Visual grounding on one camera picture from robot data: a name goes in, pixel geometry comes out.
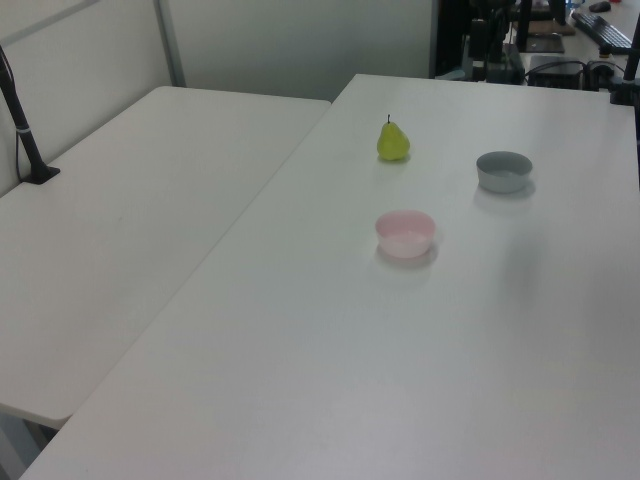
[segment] wall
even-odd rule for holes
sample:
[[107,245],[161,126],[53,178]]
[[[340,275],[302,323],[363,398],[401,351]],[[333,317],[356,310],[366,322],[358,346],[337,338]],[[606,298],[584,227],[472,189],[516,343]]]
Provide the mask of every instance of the wall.
[[[45,162],[170,84],[153,0],[100,0],[3,47]],[[14,142],[0,100],[0,195],[17,184]]]
[[427,77],[435,0],[162,0],[189,87],[333,101],[355,73]]

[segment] pear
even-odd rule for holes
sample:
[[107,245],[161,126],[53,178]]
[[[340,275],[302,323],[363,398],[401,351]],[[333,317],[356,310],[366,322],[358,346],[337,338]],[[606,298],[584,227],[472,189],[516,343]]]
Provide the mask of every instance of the pear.
[[378,154],[385,160],[401,160],[409,153],[409,139],[402,130],[387,117],[378,139]]

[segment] black stand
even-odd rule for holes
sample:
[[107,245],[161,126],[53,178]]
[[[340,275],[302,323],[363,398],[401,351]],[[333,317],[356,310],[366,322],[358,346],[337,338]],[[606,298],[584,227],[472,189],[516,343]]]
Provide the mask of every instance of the black stand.
[[636,71],[638,70],[638,60],[640,60],[640,15],[636,22],[636,31],[631,42],[631,52],[627,68],[624,69],[622,81],[618,80],[611,87],[611,103],[614,105],[631,105],[637,107],[637,97],[640,88],[636,82]]
[[640,172],[640,83],[636,80],[638,61],[640,60],[640,15],[636,22],[636,31],[631,42],[631,52],[627,60],[627,68],[624,69],[622,80],[614,77],[614,83],[610,87],[609,101],[614,105],[629,105],[634,107],[636,117],[636,141],[638,154],[638,171]]
[[49,167],[42,161],[36,141],[31,133],[31,128],[22,110],[22,105],[20,105],[16,87],[9,73],[9,66],[5,63],[5,58],[2,47],[0,47],[0,89],[2,89],[2,94],[11,112],[13,123],[16,125],[16,132],[18,132],[20,140],[22,140],[24,150],[27,152],[27,157],[29,157],[29,163],[31,163],[31,174],[23,178],[22,181],[42,185],[60,173],[60,169]]

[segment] white table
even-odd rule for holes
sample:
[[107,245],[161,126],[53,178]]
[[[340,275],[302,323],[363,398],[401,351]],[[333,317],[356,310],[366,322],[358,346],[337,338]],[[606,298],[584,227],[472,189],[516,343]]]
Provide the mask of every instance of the white table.
[[[535,186],[478,189],[496,149]],[[376,252],[395,208],[431,255]],[[635,479],[638,245],[630,108],[357,76],[23,478]]]
[[59,428],[328,108],[154,90],[0,200],[0,411]]

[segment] black cable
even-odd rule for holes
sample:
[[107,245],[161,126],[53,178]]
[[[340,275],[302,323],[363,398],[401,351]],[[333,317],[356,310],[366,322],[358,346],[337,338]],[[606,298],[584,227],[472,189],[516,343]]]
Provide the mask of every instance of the black cable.
[[20,165],[18,164],[20,151],[20,135],[16,132],[16,175],[18,175],[18,182],[22,183],[22,177],[20,176]]
[[2,58],[2,63],[4,63],[4,66],[7,67],[7,71],[9,72],[9,77],[11,77],[11,84],[15,88],[16,81],[15,81],[15,78],[13,77],[13,70],[11,70],[11,64],[9,64],[9,60],[7,60],[7,56],[4,54],[4,50],[2,50],[1,46],[0,46],[0,58]]
[[616,67],[618,70],[624,73],[624,68],[622,68],[620,65],[617,65],[613,62],[609,62],[607,60],[591,60],[590,62],[587,62],[587,67],[590,67],[594,63],[597,63],[598,65],[610,65],[612,67]]
[[586,63],[581,62],[580,60],[563,60],[563,61],[559,61],[559,62],[550,62],[550,63],[545,63],[544,65],[540,65],[536,68],[532,68],[531,70],[529,70],[527,73],[524,74],[525,79],[531,75],[532,73],[537,73],[540,72],[542,70],[547,70],[549,68],[553,68],[553,67],[558,67],[560,65],[581,65],[583,68],[587,66]]
[[[2,50],[2,47],[0,47],[0,58],[2,59],[2,63],[4,63],[5,68],[9,72],[9,77],[11,77],[11,84],[15,89],[16,80],[15,80],[15,77],[13,76],[13,70],[11,70],[11,64],[9,63],[9,60],[7,60],[7,57],[4,54],[4,50]],[[20,176],[19,160],[20,160],[20,134],[16,130],[16,175],[18,176],[18,181],[22,183],[22,177]]]

